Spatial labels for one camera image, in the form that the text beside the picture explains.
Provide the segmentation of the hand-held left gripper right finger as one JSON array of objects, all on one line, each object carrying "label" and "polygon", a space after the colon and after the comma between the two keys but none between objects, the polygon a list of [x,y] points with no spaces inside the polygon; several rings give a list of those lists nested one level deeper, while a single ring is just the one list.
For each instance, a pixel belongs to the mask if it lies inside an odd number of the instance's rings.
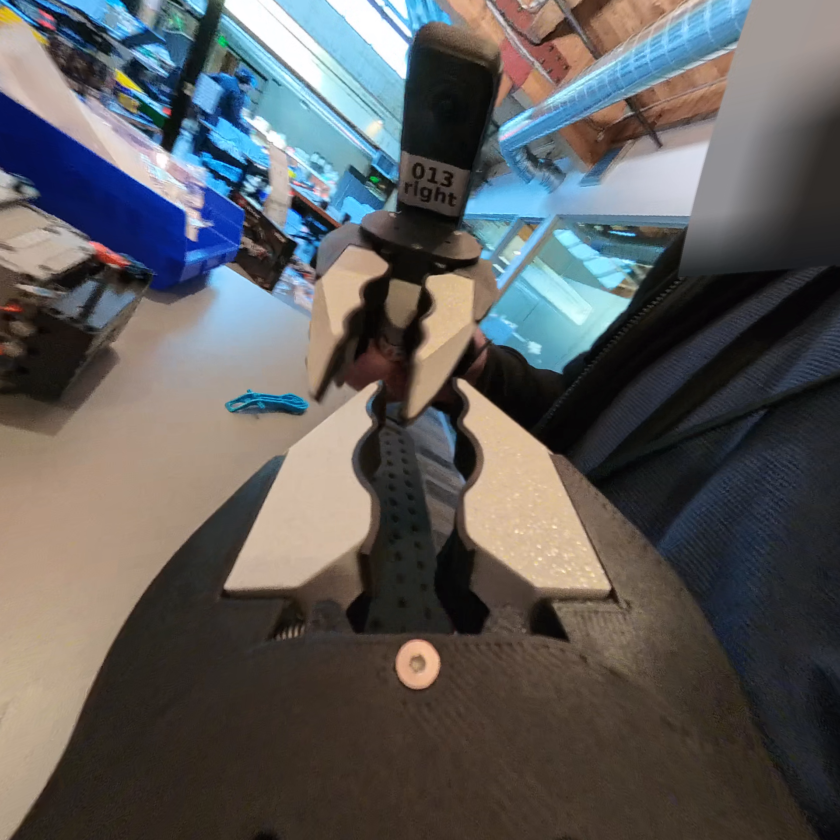
[{"label": "hand-held left gripper right finger", "polygon": [[602,602],[613,587],[550,451],[467,381],[458,429],[476,455],[458,504],[469,588],[490,609]]}]

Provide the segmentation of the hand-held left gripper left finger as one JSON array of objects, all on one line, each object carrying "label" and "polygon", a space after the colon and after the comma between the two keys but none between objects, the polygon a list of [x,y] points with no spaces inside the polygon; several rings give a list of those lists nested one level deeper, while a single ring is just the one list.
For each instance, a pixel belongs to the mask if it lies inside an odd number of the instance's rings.
[{"label": "hand-held left gripper left finger", "polygon": [[373,543],[377,503],[361,459],[382,424],[381,389],[367,385],[288,449],[226,595],[348,607],[363,593],[361,555]]}]

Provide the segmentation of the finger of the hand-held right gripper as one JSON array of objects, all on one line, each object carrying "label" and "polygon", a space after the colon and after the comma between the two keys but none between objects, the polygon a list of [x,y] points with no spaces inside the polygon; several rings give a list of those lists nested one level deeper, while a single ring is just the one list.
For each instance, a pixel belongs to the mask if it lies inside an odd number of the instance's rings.
[{"label": "finger of the hand-held right gripper", "polygon": [[406,357],[401,418],[413,422],[452,379],[476,328],[476,283],[454,272],[426,279],[430,306],[418,322],[416,346]]},{"label": "finger of the hand-held right gripper", "polygon": [[311,398],[320,402],[380,326],[391,268],[373,250],[350,246],[318,281],[306,359]]}]

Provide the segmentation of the grey building block model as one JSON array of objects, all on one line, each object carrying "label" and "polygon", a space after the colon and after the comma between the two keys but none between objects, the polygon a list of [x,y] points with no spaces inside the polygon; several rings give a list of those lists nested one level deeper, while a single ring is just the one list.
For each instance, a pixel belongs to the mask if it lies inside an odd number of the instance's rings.
[{"label": "grey building block model", "polygon": [[38,208],[1,171],[1,388],[56,402],[117,339],[154,273]]}]

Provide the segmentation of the person's right forearm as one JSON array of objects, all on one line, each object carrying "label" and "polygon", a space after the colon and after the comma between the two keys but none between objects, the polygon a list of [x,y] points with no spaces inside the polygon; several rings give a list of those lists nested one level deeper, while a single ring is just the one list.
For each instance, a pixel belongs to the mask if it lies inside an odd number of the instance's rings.
[{"label": "person's right forearm", "polygon": [[480,333],[455,368],[454,377],[466,380],[510,419],[554,453],[568,444],[550,413],[590,360],[586,351],[561,372],[531,365],[517,350],[497,345]]}]

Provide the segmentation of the person's right hand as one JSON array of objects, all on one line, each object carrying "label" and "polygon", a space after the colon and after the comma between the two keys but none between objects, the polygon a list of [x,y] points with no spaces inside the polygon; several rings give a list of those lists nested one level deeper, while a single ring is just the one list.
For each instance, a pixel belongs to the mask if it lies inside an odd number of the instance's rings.
[{"label": "person's right hand", "polygon": [[[480,329],[476,329],[453,375],[433,399],[432,407],[449,419],[456,418],[456,411],[460,408],[460,396],[453,386],[455,379],[467,381],[480,394],[498,405],[496,379],[499,373],[497,363],[501,357],[501,348],[491,343]],[[345,382],[355,391],[360,391],[371,383],[381,382],[388,399],[392,403],[402,403],[406,399],[406,363],[386,357],[375,343],[369,343],[365,351],[350,365]]]}]

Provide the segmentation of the dark toy car box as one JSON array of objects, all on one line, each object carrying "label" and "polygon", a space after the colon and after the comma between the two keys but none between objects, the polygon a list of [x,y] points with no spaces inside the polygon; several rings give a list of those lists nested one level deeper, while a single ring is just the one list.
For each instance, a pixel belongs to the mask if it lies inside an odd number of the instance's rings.
[{"label": "dark toy car box", "polygon": [[240,206],[245,219],[232,267],[264,291],[273,292],[289,266],[298,243],[245,198]]}]

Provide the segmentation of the turquoise plastic tool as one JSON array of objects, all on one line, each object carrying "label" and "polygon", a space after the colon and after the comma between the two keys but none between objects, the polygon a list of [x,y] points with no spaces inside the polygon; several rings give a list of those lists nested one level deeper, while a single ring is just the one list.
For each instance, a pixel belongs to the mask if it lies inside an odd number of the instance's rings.
[{"label": "turquoise plastic tool", "polygon": [[229,413],[285,413],[299,416],[309,409],[309,403],[293,393],[275,395],[247,390],[243,395],[227,401],[224,407]]}]

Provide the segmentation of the black jacket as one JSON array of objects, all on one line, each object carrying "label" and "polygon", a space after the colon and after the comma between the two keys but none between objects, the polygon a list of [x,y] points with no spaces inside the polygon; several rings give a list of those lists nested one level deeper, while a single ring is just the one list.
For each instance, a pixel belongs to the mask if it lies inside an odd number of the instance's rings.
[{"label": "black jacket", "polygon": [[[570,363],[567,387],[537,425],[539,434],[558,434],[556,442],[561,453],[582,439],[621,391],[667,353],[687,339],[711,333],[718,320],[766,290],[773,281],[788,275],[788,271],[778,269],[681,276],[679,262],[687,233],[686,228],[682,229],[658,257],[630,309],[587,353]],[[601,483],[692,438],[836,382],[838,371],[715,416],[705,423],[677,428],[838,293],[838,266],[799,269],[795,273],[805,275],[798,288],[750,325],[737,330],[693,372],[677,376],[678,387],[637,423],[607,458],[586,470],[587,477],[596,484]]]}]

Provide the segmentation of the blue woven fabric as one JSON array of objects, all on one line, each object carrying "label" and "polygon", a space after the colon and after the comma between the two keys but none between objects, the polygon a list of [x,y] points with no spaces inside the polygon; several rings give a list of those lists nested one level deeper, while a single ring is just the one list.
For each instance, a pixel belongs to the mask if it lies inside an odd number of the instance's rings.
[{"label": "blue woven fabric", "polygon": [[738,672],[774,761],[821,838],[838,838],[839,494],[838,269],[770,278],[707,325],[699,280],[688,312],[666,315],[673,292],[642,318],[627,310],[592,351],[616,361],[652,350],[665,328],[677,342],[640,372],[610,374],[622,389],[569,458],[602,467],[665,400],[800,291],[825,290],[786,334],[677,423],[676,434],[753,403],[782,402],[683,439],[598,482],[694,596]]}]

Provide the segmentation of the black pillar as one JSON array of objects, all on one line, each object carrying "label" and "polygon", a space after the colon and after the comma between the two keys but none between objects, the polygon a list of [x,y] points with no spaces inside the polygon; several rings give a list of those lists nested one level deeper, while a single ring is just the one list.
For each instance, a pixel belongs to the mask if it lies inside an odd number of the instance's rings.
[{"label": "black pillar", "polygon": [[196,81],[203,71],[214,42],[225,3],[225,1],[207,1],[205,14],[198,21],[192,45],[175,85],[171,112],[162,130],[161,147],[166,152],[172,152],[180,136],[183,121],[193,99]]}]

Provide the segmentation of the blue bin with plastic bags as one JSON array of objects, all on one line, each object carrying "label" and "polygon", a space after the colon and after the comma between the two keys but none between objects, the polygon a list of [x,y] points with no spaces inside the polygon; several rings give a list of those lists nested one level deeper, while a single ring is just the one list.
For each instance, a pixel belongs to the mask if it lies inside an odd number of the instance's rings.
[{"label": "blue bin with plastic bags", "polygon": [[210,191],[203,215],[211,226],[191,240],[179,206],[5,94],[1,166],[35,185],[43,210],[152,270],[153,290],[204,277],[238,254],[245,220],[241,207]]}]

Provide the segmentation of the silver air duct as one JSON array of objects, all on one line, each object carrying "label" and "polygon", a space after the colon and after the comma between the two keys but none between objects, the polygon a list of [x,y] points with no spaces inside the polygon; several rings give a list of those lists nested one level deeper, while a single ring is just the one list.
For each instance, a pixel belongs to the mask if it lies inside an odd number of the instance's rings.
[{"label": "silver air duct", "polygon": [[564,175],[529,144],[734,50],[750,1],[689,1],[598,59],[534,107],[503,123],[498,144],[512,173],[548,190]]}]

